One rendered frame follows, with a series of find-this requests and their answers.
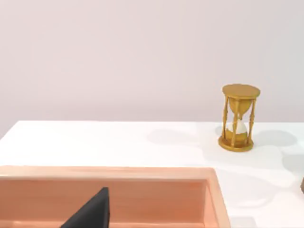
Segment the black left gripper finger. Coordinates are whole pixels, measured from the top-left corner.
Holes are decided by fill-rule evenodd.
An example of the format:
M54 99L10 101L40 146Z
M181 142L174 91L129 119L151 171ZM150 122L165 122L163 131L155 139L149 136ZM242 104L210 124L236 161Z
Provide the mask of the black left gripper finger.
M60 228L109 228L109 188L103 187Z

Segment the shallow salmon-coloured box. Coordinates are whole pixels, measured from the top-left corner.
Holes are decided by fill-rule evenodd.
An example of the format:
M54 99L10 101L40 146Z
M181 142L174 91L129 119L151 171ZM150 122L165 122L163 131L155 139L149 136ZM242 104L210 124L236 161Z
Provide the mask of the shallow salmon-coloured box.
M109 228L230 228L212 168L0 166L0 228L59 228L101 188Z

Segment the golden hourglass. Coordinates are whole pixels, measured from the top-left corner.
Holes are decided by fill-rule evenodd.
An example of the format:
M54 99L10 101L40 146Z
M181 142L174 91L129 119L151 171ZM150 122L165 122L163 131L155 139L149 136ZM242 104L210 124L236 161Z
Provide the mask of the golden hourglass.
M232 152L247 152L253 148L252 129L256 100L261 91L252 85L223 86L225 96L222 133L219 146Z

